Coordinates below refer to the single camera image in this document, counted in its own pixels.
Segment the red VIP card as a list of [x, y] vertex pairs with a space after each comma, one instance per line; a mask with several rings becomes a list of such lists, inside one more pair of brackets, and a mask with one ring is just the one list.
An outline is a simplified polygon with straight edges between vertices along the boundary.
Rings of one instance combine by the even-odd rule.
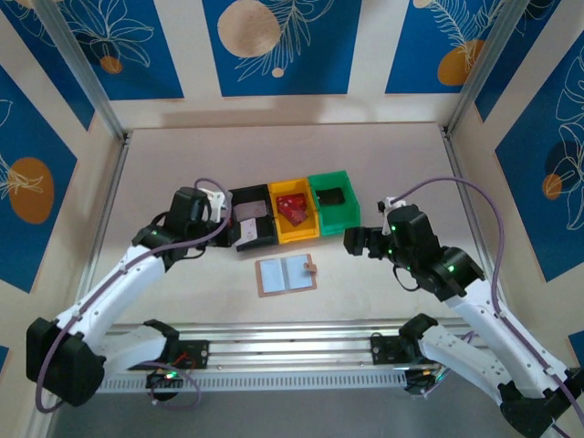
[[299, 226], [308, 219], [306, 212], [294, 204], [285, 204], [283, 206], [282, 215], [284, 215], [293, 226]]
[[307, 210], [307, 201], [303, 193], [293, 193], [288, 195], [279, 196], [276, 198], [278, 204], [284, 205], [285, 207], [295, 208], [302, 211]]

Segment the white VIP card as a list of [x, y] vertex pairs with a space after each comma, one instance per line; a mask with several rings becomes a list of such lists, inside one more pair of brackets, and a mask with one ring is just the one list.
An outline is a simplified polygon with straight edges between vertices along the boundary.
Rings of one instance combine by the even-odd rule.
[[235, 206], [235, 219], [238, 222], [256, 219], [267, 215], [268, 211], [264, 200], [239, 203]]
[[240, 246], [255, 241], [258, 237], [256, 219], [250, 218], [240, 223], [240, 238], [235, 245]]

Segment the black VIP card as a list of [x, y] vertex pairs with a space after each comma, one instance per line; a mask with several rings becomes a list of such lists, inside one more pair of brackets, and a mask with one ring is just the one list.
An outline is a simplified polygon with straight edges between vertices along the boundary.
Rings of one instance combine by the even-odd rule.
[[316, 196], [321, 207], [337, 206], [345, 203], [345, 196], [340, 187], [316, 190]]

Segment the green storage bin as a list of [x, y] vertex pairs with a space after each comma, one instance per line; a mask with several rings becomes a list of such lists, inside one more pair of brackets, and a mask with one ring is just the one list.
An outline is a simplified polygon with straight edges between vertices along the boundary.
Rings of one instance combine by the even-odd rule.
[[[320, 233], [322, 235], [339, 235], [347, 228], [360, 226], [360, 205], [346, 171], [309, 175], [308, 182], [318, 210]], [[318, 204], [316, 190], [334, 187], [342, 189], [345, 203], [337, 206], [321, 207]]]

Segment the yellow storage bin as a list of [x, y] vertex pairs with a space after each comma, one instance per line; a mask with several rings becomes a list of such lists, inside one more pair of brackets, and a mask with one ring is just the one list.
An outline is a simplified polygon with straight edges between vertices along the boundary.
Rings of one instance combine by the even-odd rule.
[[[271, 182], [268, 185], [268, 192], [274, 209], [277, 238], [281, 245], [320, 237], [318, 210], [307, 177]], [[304, 199], [306, 206], [303, 213], [307, 218], [297, 225], [293, 225], [284, 214], [279, 212], [277, 202], [280, 197], [289, 198], [294, 195], [299, 195]]]

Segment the black storage bin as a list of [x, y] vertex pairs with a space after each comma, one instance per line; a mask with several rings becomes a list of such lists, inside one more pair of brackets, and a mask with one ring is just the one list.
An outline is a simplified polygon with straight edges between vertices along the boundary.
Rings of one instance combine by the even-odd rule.
[[[260, 247], [276, 245], [278, 238], [276, 234], [276, 224], [274, 220], [273, 207], [270, 201], [270, 195], [266, 184], [236, 188], [230, 190], [232, 194], [232, 219], [234, 230], [232, 233], [232, 242], [237, 252], [258, 249]], [[257, 200], [264, 200], [268, 215], [256, 218], [258, 237], [255, 241], [244, 245], [236, 246], [236, 241], [240, 238], [240, 223], [235, 219], [235, 206], [239, 203], [247, 203]]]

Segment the black controller board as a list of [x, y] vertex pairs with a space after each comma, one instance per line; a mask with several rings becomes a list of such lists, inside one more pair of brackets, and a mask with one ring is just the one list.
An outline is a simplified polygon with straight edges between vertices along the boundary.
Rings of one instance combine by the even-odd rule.
[[405, 390], [412, 397], [427, 398], [435, 391], [449, 376], [449, 368], [440, 367], [438, 369], [418, 369], [405, 371]]
[[146, 377], [146, 389], [153, 404], [170, 401], [183, 385], [184, 380], [174, 370], [159, 368]]

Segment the aluminium table side rail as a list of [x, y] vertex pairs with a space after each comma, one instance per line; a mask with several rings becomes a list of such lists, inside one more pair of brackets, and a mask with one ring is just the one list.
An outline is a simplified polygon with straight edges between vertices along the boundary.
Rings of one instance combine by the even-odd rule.
[[84, 265], [78, 282], [78, 288], [73, 300], [74, 304], [77, 304], [90, 291], [90, 287], [95, 276], [97, 263], [99, 261], [99, 254], [101, 252], [107, 227], [110, 221], [111, 211], [120, 186], [124, 165], [127, 160], [131, 143], [131, 135], [131, 131], [124, 134], [123, 142], [120, 144], [120, 148], [114, 162], [115, 166], [113, 167], [113, 170], [110, 173], [110, 177], [108, 179], [108, 185], [106, 186], [107, 190], [103, 195], [101, 204], [99, 205], [99, 220], [96, 225], [95, 232], [92, 235], [91, 247], [89, 249], [87, 262]]
[[[501, 271], [501, 265], [503, 262], [506, 241], [504, 222], [498, 208], [495, 205], [495, 202], [492, 200], [490, 195], [484, 189], [482, 189], [475, 183], [468, 181], [465, 178], [462, 164], [456, 154], [454, 144], [452, 140], [448, 140], [445, 138], [444, 129], [445, 127], [440, 128], [444, 148], [446, 150], [449, 163], [451, 165], [452, 172], [454, 175], [454, 182], [457, 184], [457, 189], [461, 201], [463, 203], [466, 219], [470, 225], [471, 234], [474, 239], [474, 244], [479, 253], [481, 265], [483, 268], [486, 269], [486, 272], [489, 275], [491, 297], [490, 300], [492, 305], [494, 306], [495, 314], [498, 317], [505, 318], [508, 314], [508, 311], [503, 310], [503, 306], [506, 304], [506, 302], [505, 298], [501, 297], [499, 282], [499, 276]], [[471, 192], [477, 193], [480, 197], [482, 197], [485, 200], [485, 202], [489, 205], [492, 214], [495, 218], [497, 229], [497, 246], [494, 256], [491, 256], [491, 254], [488, 251], [485, 237], [479, 224], [478, 215], [473, 205]]]

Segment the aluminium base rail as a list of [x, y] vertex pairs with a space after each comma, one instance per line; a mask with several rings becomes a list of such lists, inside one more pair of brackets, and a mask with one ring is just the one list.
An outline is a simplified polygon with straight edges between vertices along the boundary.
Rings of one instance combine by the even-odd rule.
[[[142, 325], [118, 325], [109, 328], [87, 358], [104, 367], [113, 362], [115, 354], [122, 356], [124, 370], [145, 370], [147, 358], [153, 357], [162, 342]], [[372, 360], [370, 335], [398, 335], [394, 321], [380, 326], [363, 321], [357, 326], [283, 325], [251, 327], [246, 325], [195, 325], [175, 328], [180, 339], [209, 342], [207, 367], [197, 370], [308, 370], [379, 366]], [[415, 363], [380, 364], [411, 367]]]

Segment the blue floral wall panel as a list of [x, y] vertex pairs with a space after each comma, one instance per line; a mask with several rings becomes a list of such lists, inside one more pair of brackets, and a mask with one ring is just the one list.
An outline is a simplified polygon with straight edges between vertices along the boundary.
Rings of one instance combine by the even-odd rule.
[[344, 95], [362, 0], [203, 0], [221, 94]]
[[45, 71], [85, 131], [95, 109], [40, 21], [30, 0], [0, 0], [0, 10]]
[[109, 99], [183, 97], [153, 0], [63, 0], [58, 7]]
[[0, 280], [33, 289], [76, 165], [0, 66]]
[[562, 3], [584, 5], [584, 0], [529, 0], [474, 101], [480, 121], [485, 122], [488, 119], [511, 79]]
[[386, 92], [459, 92], [505, 2], [411, 0]]
[[544, 278], [584, 263], [584, 34], [495, 154]]

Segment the aluminium frame post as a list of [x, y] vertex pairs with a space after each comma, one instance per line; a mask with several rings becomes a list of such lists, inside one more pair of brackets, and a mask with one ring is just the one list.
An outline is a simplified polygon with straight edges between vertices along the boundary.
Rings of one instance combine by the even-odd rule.
[[127, 132], [122, 128], [104, 88], [57, 5], [52, 0], [30, 1], [43, 27], [92, 107], [100, 115], [113, 137], [124, 144]]
[[454, 108], [452, 117], [444, 129], [445, 138], [450, 140], [461, 126], [468, 110], [475, 104], [476, 97], [482, 90], [499, 59], [516, 24], [519, 22], [530, 0], [505, 0], [501, 15], [496, 19], [474, 66], [463, 85], [460, 98]]

